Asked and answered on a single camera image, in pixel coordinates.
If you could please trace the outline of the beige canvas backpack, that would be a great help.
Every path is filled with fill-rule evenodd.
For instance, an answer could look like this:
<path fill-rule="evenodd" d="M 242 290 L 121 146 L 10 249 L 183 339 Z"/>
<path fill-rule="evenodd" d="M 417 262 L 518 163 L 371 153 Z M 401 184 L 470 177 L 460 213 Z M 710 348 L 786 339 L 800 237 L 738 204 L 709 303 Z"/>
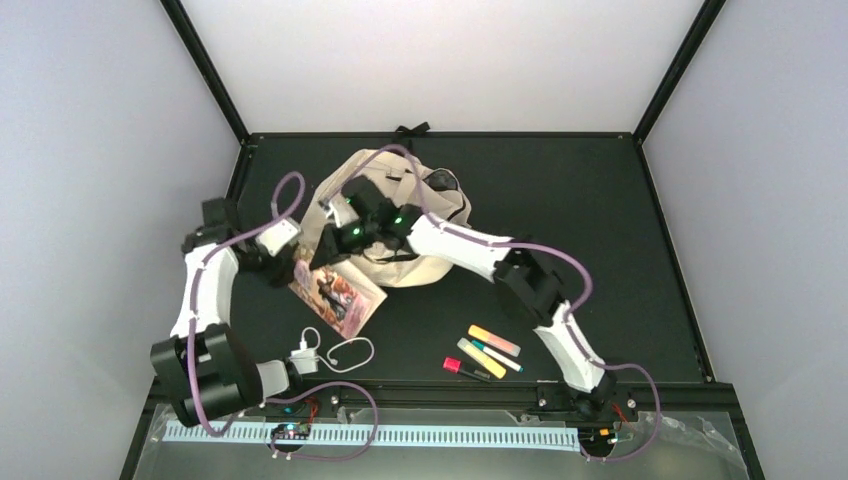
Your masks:
<path fill-rule="evenodd" d="M 440 219 L 462 227 L 469 225 L 472 205 L 451 170 L 430 168 L 417 161 L 418 173 L 415 174 L 403 155 L 384 152 L 370 160 L 374 152 L 373 149 L 356 151 L 318 185 L 301 221 L 306 245 L 316 248 L 322 229 L 328 223 L 319 202 L 333 194 L 332 205 L 340 208 L 340 189 L 351 176 L 368 178 L 395 205 L 388 218 L 392 233 L 407 233 L 415 221 L 423 218 L 418 213 L 422 201 L 426 202 L 429 212 Z M 350 263 L 376 285 L 394 288 L 435 283 L 452 268 L 446 260 L 413 253 L 397 237 L 375 242 L 362 253 L 353 255 Z"/>

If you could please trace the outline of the pink illustrated picture book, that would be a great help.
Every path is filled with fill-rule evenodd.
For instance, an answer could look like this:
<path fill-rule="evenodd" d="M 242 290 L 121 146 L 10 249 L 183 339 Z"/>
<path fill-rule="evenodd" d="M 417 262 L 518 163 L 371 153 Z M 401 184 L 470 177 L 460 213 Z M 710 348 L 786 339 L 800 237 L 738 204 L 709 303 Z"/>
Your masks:
<path fill-rule="evenodd" d="M 289 288 L 342 338 L 357 337 L 386 292 L 348 260 L 312 269 L 313 254 L 306 246 L 296 248 Z"/>

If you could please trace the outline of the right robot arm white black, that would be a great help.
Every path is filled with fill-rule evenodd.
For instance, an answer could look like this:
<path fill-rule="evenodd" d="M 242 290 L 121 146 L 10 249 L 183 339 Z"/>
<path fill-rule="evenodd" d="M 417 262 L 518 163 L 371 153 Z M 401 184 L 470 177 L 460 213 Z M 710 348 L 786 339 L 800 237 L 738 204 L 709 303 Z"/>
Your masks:
<path fill-rule="evenodd" d="M 586 421 L 601 417 L 617 380 L 576 323 L 576 305 L 567 300 L 563 274 L 552 261 L 555 250 L 460 227 L 414 204 L 398 206 L 363 176 L 347 181 L 341 195 L 355 217 L 335 218 L 323 227 L 311 268 L 335 265 L 383 243 L 479 275 L 494 285 L 508 316 L 534 323 L 571 389 L 568 411 Z"/>

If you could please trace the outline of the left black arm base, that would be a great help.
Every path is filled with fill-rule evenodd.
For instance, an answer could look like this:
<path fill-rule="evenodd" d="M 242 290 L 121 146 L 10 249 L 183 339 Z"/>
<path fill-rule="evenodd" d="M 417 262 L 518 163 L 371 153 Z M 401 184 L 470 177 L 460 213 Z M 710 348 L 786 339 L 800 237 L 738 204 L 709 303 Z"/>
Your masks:
<path fill-rule="evenodd" d="M 311 395 L 291 404 L 262 404 L 246 413 L 247 417 L 261 417 L 270 425 L 266 446 L 273 457 L 300 450 L 311 439 L 313 425 L 324 410 L 323 401 Z"/>

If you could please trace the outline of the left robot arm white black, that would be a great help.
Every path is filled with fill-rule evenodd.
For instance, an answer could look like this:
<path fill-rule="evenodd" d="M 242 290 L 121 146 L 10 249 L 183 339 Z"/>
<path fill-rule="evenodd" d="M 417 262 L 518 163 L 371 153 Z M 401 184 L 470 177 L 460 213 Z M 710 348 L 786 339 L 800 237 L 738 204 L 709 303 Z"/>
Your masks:
<path fill-rule="evenodd" d="M 181 246 L 187 278 L 177 321 L 150 350 L 157 378 L 186 427 L 239 414 L 302 383 L 288 359 L 256 362 L 230 320 L 238 273 L 260 274 L 275 288 L 293 281 L 300 225 L 281 218 L 248 237 L 236 202 L 227 198 L 204 201 L 202 218 Z"/>

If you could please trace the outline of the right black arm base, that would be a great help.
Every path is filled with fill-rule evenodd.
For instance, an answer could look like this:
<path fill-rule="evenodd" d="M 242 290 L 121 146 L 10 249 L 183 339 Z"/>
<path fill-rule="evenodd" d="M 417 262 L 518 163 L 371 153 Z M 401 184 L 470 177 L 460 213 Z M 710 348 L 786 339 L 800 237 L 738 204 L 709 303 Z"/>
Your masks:
<path fill-rule="evenodd" d="M 561 383 L 536 387 L 534 415 L 562 420 L 577 429 L 578 444 L 592 457 L 609 458 L 618 443 L 634 438 L 638 414 L 631 392 L 619 387 L 614 376 L 604 377 L 590 393 Z"/>

